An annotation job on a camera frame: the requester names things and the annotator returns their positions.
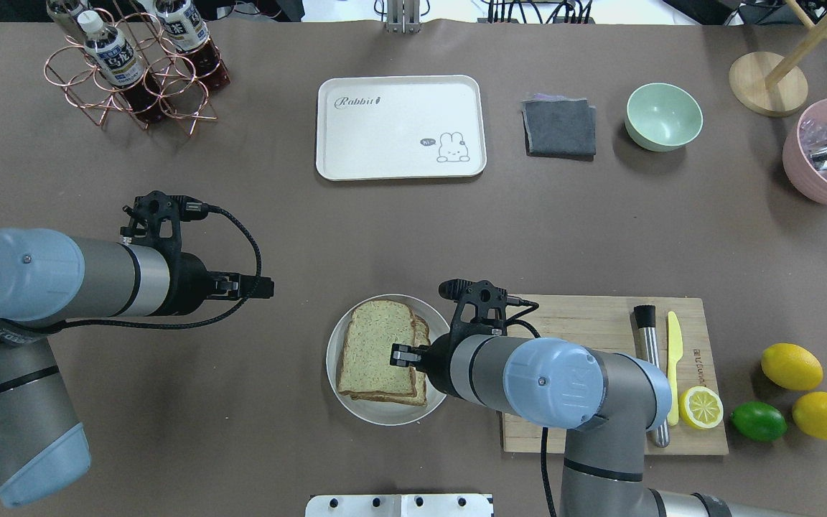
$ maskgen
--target rabbit cartoon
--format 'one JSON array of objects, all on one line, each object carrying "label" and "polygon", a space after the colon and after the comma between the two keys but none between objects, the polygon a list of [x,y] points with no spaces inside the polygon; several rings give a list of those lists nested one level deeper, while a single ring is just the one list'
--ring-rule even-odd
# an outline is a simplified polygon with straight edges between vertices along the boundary
[{"label": "rabbit cartoon", "polygon": [[444,132],[439,137],[439,157],[436,161],[466,162],[469,161],[468,146],[460,132]]}]

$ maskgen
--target white tray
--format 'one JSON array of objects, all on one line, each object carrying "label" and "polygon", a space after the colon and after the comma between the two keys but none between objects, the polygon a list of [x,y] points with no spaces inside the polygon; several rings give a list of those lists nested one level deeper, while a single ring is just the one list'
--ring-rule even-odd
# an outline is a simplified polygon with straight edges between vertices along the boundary
[{"label": "white tray", "polygon": [[487,164],[480,89],[466,75],[330,79],[315,164],[328,180],[475,176]]}]

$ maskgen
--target lemon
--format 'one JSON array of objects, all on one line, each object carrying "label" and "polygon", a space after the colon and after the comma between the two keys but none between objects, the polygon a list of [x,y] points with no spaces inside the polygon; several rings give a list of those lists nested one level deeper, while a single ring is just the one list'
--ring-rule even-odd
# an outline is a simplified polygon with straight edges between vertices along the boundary
[{"label": "lemon", "polygon": [[793,421],[802,432],[827,439],[827,393],[814,391],[801,396],[793,405]]},{"label": "lemon", "polygon": [[815,389],[823,377],[818,359],[793,343],[777,343],[765,349],[761,369],[775,385],[799,391]]},{"label": "lemon", "polygon": [[723,403],[710,388],[695,386],[678,397],[678,415],[695,429],[712,429],[723,421]]}]

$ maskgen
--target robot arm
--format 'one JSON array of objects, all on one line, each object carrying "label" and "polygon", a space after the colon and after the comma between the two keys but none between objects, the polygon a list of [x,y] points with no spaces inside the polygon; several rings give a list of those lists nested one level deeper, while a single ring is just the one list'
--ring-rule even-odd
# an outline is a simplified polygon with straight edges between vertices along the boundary
[{"label": "robot arm", "polygon": [[488,281],[447,281],[439,294],[457,303],[449,334],[426,347],[393,345],[391,364],[416,367],[447,395],[567,429],[561,517],[794,516],[644,487],[645,433],[672,403],[658,368],[554,337],[506,336],[518,318],[507,319],[506,307],[537,304]]},{"label": "robot arm", "polygon": [[[207,271],[181,252],[180,223],[224,210],[192,197],[152,192],[125,211],[124,244],[52,230],[0,230],[0,498],[7,507],[62,490],[88,471],[88,442],[47,336],[65,327],[188,328],[78,317],[185,315],[207,299],[273,295],[271,279]],[[163,236],[162,226],[170,226]],[[237,223],[244,235],[246,229]]]}]

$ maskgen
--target wooden cutting board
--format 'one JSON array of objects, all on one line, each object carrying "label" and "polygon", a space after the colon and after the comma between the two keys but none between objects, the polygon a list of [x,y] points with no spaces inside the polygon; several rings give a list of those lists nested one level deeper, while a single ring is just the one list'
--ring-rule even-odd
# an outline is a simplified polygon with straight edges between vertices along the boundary
[{"label": "wooden cutting board", "polygon": [[[635,343],[632,324],[636,305],[656,306],[656,333],[659,337],[660,365],[666,365],[666,314],[675,311],[682,327],[685,353],[678,362],[678,392],[692,386],[716,388],[716,372],[710,338],[706,331],[704,303],[699,298],[646,297],[552,297],[541,294],[519,294],[519,297],[538,302],[541,308],[526,315],[525,321],[537,328],[542,336],[560,337],[595,350],[627,353],[644,357],[642,343]],[[511,336],[530,337],[522,327],[509,327]],[[727,455],[726,431],[723,425],[698,431],[679,420],[669,428],[669,446],[661,449],[647,438],[647,455]],[[566,431],[551,429],[548,451],[563,452]],[[503,414],[503,451],[541,451],[541,428],[519,416]]]}]

